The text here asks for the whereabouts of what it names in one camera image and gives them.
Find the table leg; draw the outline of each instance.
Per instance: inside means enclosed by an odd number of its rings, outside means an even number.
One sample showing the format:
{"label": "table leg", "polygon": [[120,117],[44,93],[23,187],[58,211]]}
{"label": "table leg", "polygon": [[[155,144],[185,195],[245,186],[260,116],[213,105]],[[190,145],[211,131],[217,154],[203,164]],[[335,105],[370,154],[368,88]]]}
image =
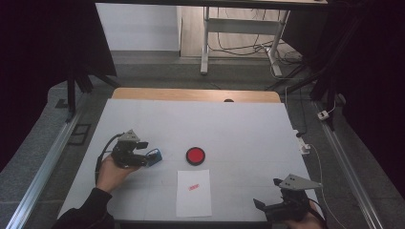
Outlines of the table leg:
{"label": "table leg", "polygon": [[203,75],[208,74],[208,23],[209,23],[209,7],[204,7],[202,67],[201,67],[201,74]]}
{"label": "table leg", "polygon": [[284,26],[286,25],[286,22],[287,22],[288,14],[289,14],[289,10],[285,11],[285,13],[280,21],[279,27],[277,29],[277,33],[274,35],[274,41],[271,46],[271,49],[267,50],[268,59],[270,60],[271,68],[273,69],[275,76],[282,76],[282,73],[281,73],[280,67],[277,63],[277,58],[276,58],[275,54],[277,51],[277,46],[281,39],[281,35],[283,34]]}

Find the sleeve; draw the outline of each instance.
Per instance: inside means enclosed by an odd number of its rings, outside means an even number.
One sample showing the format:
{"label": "sleeve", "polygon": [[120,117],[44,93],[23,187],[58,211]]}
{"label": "sleeve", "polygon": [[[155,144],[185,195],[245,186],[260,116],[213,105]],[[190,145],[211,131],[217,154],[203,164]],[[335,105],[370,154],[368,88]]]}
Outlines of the sleeve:
{"label": "sleeve", "polygon": [[94,188],[79,209],[70,209],[53,225],[53,229],[114,229],[114,218],[107,212],[112,196]]}

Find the wooden edge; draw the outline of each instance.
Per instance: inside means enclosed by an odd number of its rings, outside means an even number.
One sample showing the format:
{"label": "wooden edge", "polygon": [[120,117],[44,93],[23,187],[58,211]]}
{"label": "wooden edge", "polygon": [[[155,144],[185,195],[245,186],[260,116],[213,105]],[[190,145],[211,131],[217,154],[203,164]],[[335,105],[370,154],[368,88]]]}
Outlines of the wooden edge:
{"label": "wooden edge", "polygon": [[281,103],[280,96],[275,92],[191,89],[118,88],[114,90],[112,98],[207,102],[232,99],[234,102]]}

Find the black cloth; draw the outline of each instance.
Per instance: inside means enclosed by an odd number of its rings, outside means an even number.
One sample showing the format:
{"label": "black cloth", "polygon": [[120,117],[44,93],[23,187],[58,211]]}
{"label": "black cloth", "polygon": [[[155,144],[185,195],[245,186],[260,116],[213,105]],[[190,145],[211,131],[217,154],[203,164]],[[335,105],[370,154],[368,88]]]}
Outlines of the black cloth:
{"label": "black cloth", "polygon": [[114,229],[114,218],[107,212],[111,195],[94,188],[79,209],[70,209],[63,214],[53,229]]}
{"label": "black cloth", "polygon": [[41,116],[49,89],[80,68],[117,75],[93,1],[0,1],[0,171]]}

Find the wall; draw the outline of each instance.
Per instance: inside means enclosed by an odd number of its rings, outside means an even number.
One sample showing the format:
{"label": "wall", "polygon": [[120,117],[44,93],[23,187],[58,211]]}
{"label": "wall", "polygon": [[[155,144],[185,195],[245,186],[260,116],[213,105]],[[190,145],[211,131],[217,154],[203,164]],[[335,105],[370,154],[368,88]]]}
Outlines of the wall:
{"label": "wall", "polygon": [[110,50],[180,50],[180,7],[100,3],[96,7]]}

